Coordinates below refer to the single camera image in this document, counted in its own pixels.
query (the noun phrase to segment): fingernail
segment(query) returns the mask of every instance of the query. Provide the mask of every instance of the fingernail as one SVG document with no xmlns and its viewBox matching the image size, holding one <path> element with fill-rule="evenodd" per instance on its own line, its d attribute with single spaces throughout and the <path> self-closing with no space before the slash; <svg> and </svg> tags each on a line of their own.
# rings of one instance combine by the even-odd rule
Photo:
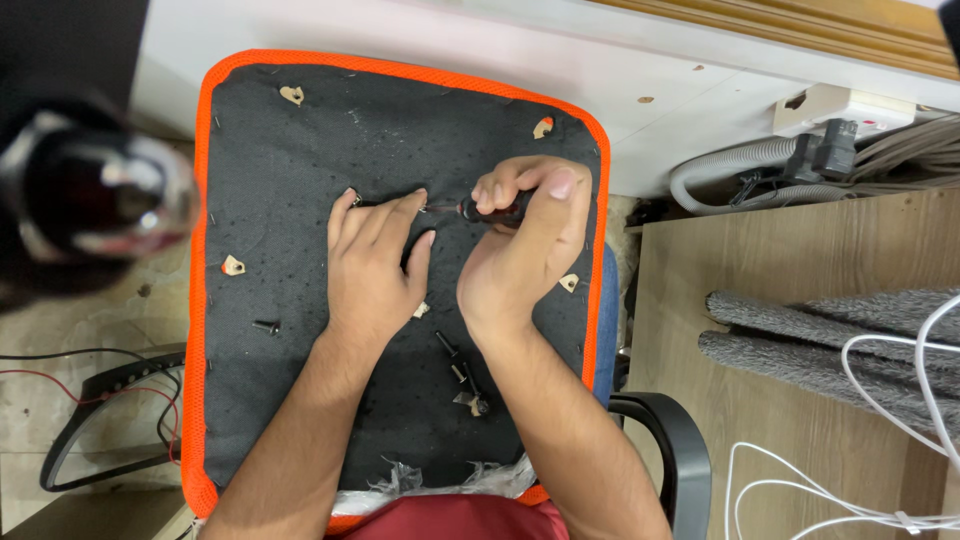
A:
<svg viewBox="0 0 960 540">
<path fill-rule="evenodd" d="M 565 201 L 573 193 L 573 185 L 576 183 L 577 174 L 570 167 L 561 167 L 552 173 L 546 179 L 546 188 L 550 196 L 554 199 Z"/>
</svg>

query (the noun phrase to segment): orange mesh edge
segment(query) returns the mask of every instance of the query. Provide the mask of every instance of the orange mesh edge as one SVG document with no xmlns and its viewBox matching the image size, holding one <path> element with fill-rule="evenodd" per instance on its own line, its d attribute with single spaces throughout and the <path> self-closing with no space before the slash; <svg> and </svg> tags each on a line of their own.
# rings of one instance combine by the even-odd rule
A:
<svg viewBox="0 0 960 540">
<path fill-rule="evenodd" d="M 597 223 L 593 237 L 593 271 L 590 279 L 587 335 L 584 336 L 584 364 L 582 379 L 587 388 L 593 388 L 593 372 L 596 368 L 596 326 L 600 309 L 600 288 L 603 277 L 604 232 L 607 225 L 607 188 L 610 177 L 610 141 L 600 123 L 593 116 L 578 107 L 554 99 L 480 77 L 452 73 L 410 65 L 394 61 L 374 60 L 333 53 L 315 53 L 307 51 L 287 51 L 273 49 L 251 49 L 230 55 L 217 62 L 207 71 L 200 89 L 200 102 L 197 106 L 196 154 L 194 172 L 201 193 L 201 212 L 197 227 L 193 231 L 190 253 L 190 333 L 187 338 L 186 367 L 183 382 L 183 440 L 181 450 L 180 477 L 183 482 L 183 495 L 190 508 L 200 518 L 206 518 L 217 503 L 217 492 L 213 482 L 204 471 L 204 315 L 206 313 L 206 288 L 204 283 L 205 243 L 206 243 L 206 164 L 209 155 L 210 107 L 213 88 L 223 82 L 230 71 L 252 63 L 310 63 L 325 64 L 344 69 L 355 69 L 381 75 L 402 77 L 433 85 L 448 86 L 464 90 L 474 90 L 501 97 L 522 99 L 542 103 L 579 118 L 597 141 L 600 149 L 600 187 L 597 193 Z M 524 492 L 518 501 L 533 505 L 546 501 L 549 496 L 542 486 L 536 485 Z M 353 527 L 360 522 L 359 516 L 331 518 L 327 527 L 328 534 L 336 534 Z"/>
</svg>

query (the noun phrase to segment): plastic wrap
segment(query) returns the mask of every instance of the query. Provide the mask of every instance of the plastic wrap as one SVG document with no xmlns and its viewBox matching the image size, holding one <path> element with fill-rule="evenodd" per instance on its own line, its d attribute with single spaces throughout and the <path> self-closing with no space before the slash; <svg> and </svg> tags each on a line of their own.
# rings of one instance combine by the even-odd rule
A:
<svg viewBox="0 0 960 540">
<path fill-rule="evenodd" d="M 516 499 L 537 479 L 537 473 L 534 472 L 527 454 L 514 465 L 471 461 L 476 470 L 464 483 L 432 488 L 421 487 L 423 475 L 420 469 L 396 461 L 390 462 L 394 468 L 389 481 L 381 479 L 372 483 L 369 491 L 338 491 L 332 515 L 366 516 L 400 497 L 417 495 L 480 494 Z"/>
</svg>

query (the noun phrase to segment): hand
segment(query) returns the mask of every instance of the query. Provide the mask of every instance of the hand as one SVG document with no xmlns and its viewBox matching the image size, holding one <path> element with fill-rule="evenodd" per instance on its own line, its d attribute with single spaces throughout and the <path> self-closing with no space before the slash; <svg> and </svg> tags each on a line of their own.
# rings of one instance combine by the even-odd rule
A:
<svg viewBox="0 0 960 540">
<path fill-rule="evenodd" d="M 403 245 L 426 203 L 426 190 L 372 208 L 351 208 L 355 198 L 356 192 L 347 189 L 333 203 L 326 223 L 330 322 L 324 334 L 332 333 L 354 347 L 375 347 L 379 357 L 426 297 L 436 232 L 418 238 L 404 272 Z"/>
<path fill-rule="evenodd" d="M 589 169 L 549 156 L 505 160 L 473 189 L 480 213 L 508 207 L 538 187 L 518 230 L 495 225 L 473 249 L 457 282 L 457 303 L 474 340 L 531 322 L 534 305 L 584 248 Z"/>
</svg>

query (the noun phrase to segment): screwdriver handle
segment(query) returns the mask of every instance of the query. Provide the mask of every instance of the screwdriver handle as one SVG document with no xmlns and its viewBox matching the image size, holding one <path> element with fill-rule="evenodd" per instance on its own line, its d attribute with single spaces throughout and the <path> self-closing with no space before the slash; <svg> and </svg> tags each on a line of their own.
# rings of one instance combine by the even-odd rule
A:
<svg viewBox="0 0 960 540">
<path fill-rule="evenodd" d="M 527 206 L 533 197 L 535 189 L 520 191 L 512 204 L 504 209 L 495 209 L 491 213 L 483 214 L 477 211 L 477 204 L 467 197 L 460 203 L 460 214 L 470 223 L 502 223 L 504 225 L 519 225 L 527 213 Z"/>
</svg>

